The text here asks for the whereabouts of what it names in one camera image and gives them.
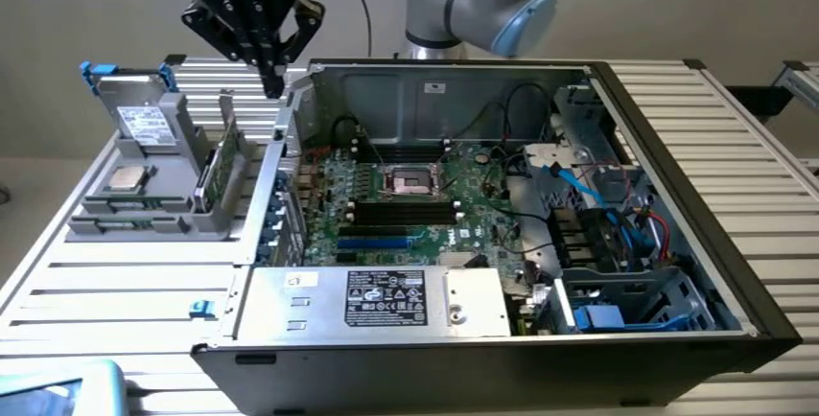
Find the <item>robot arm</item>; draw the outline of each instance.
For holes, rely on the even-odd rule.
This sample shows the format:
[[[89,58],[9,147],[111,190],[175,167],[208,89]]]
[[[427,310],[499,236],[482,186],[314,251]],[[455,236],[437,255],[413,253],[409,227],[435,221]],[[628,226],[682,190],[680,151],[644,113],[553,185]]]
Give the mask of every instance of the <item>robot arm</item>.
[[[407,0],[410,58],[462,58],[462,42],[522,55],[545,33],[557,0]]]
[[[290,9],[298,31],[282,40],[279,29]],[[287,64],[312,39],[323,12],[323,5],[311,0],[195,0],[181,19],[228,59],[258,68],[264,95],[278,98]]]
[[[494,55],[514,57],[542,36],[557,0],[409,0],[410,58],[462,58],[466,42]],[[296,33],[280,39],[290,9]],[[195,0],[181,18],[231,60],[258,68],[267,98],[284,91],[287,65],[302,53],[323,19],[311,0]]]

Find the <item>motherboard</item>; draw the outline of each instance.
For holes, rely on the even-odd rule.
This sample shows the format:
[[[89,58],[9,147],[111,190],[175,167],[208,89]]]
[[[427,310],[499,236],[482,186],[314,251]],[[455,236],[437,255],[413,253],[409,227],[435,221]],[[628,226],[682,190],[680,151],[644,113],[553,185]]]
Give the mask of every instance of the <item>motherboard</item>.
[[[491,146],[316,150],[300,167],[306,266],[522,267],[515,219]]]

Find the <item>cpu socket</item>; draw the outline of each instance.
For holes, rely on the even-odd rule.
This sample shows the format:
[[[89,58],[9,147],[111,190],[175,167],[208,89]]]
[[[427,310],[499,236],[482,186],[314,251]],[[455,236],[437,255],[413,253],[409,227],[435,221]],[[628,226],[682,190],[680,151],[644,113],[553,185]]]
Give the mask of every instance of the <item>cpu socket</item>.
[[[388,192],[399,195],[434,196],[438,194],[435,167],[392,167],[386,172]]]

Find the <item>power supply label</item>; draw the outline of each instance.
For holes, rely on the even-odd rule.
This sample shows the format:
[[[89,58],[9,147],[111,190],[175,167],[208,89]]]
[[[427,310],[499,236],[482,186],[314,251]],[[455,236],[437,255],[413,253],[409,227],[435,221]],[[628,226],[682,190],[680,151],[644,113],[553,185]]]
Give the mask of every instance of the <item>power supply label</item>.
[[[347,272],[344,322],[351,327],[425,326],[427,320],[423,271]]]

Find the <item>screw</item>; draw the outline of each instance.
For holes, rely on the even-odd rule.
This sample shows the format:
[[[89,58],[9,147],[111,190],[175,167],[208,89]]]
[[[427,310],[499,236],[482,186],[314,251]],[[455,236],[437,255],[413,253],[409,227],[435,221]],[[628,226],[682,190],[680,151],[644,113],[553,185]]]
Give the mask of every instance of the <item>screw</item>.
[[[580,160],[581,162],[588,162],[589,161],[589,153],[585,152],[584,150],[576,150],[574,151],[574,158],[577,160]]]

